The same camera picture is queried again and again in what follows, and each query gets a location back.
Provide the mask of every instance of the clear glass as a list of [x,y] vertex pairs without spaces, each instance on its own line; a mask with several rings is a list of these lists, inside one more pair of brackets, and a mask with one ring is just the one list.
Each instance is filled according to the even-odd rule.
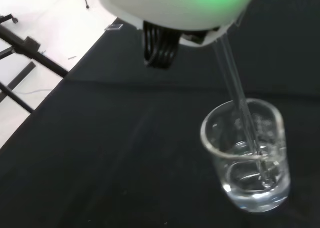
[[247,104],[259,154],[253,153],[248,145],[233,101],[206,117],[201,140],[212,155],[222,187],[231,201],[245,211],[262,213],[281,205],[289,194],[285,128],[280,112],[273,105],[258,99],[248,99]]

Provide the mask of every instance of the black tablecloth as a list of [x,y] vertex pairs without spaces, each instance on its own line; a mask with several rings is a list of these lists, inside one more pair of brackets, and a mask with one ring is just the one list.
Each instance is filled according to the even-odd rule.
[[238,210],[200,142],[230,99],[212,47],[146,68],[142,34],[125,24],[0,150],[0,227],[319,227],[319,15],[319,0],[255,0],[230,32],[245,90],[284,117],[292,183],[280,208]]

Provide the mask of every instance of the floor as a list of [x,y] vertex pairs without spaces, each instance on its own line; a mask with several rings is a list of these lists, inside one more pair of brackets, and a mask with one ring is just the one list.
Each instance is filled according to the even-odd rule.
[[[23,39],[35,39],[44,55],[70,71],[116,19],[99,0],[88,3],[89,10],[85,0],[0,0],[0,13],[16,16],[18,24],[8,21],[4,25]],[[60,81],[59,76],[36,63],[14,92],[35,109]],[[10,98],[0,103],[0,148],[28,116]]]

